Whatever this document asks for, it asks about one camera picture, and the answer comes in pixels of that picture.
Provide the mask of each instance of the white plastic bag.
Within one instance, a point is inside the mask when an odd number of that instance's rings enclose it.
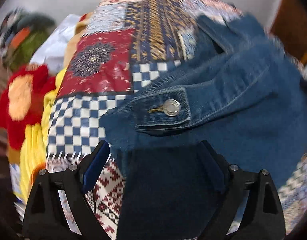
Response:
[[[47,64],[49,72],[56,75],[63,69],[67,43],[74,36],[80,16],[69,14],[32,56],[30,63]]]

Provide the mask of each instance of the denim jacket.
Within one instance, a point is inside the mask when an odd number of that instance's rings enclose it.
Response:
[[[203,140],[244,170],[267,169],[276,187],[307,146],[307,96],[283,48],[250,15],[197,19],[194,59],[160,76],[100,119],[127,177],[117,240],[185,239],[207,225],[225,180]],[[168,99],[176,116],[160,111]]]

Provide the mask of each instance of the red fleece fabric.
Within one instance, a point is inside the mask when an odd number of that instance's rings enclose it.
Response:
[[[9,85],[16,77],[27,74],[33,75],[31,105],[23,120],[13,121],[9,115]],[[43,98],[47,92],[54,89],[55,77],[48,76],[48,68],[46,65],[41,65],[34,71],[28,71],[26,70],[26,66],[22,66],[19,71],[13,74],[9,79],[7,89],[3,91],[0,97],[0,127],[7,130],[8,141],[11,148],[15,150],[21,149],[27,124],[34,125],[36,123],[41,123]]]

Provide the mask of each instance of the orange fabric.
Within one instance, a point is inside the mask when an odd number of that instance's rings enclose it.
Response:
[[[24,39],[28,37],[29,34],[30,34],[29,27],[23,28],[13,37],[13,39],[10,42],[10,46],[13,49],[16,49],[21,44],[21,42],[23,42]]]
[[[33,75],[16,77],[9,85],[9,115],[13,121],[23,120],[31,104]]]
[[[46,168],[46,163],[40,163],[34,168],[34,170],[31,173],[31,177],[30,177],[31,186],[34,184],[34,181],[36,180],[36,177],[38,176],[39,171],[45,168]]]

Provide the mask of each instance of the patchwork quilt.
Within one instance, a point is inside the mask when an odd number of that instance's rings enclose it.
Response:
[[[90,154],[105,128],[99,119],[140,88],[193,57],[196,18],[225,24],[241,16],[220,0],[102,0],[77,44],[49,121],[47,169],[63,171]],[[86,195],[99,223],[116,238],[125,179],[109,158],[95,188]],[[307,208],[307,154],[279,190],[287,231]],[[64,192],[70,229],[79,233]],[[233,223],[236,230],[239,221]]]

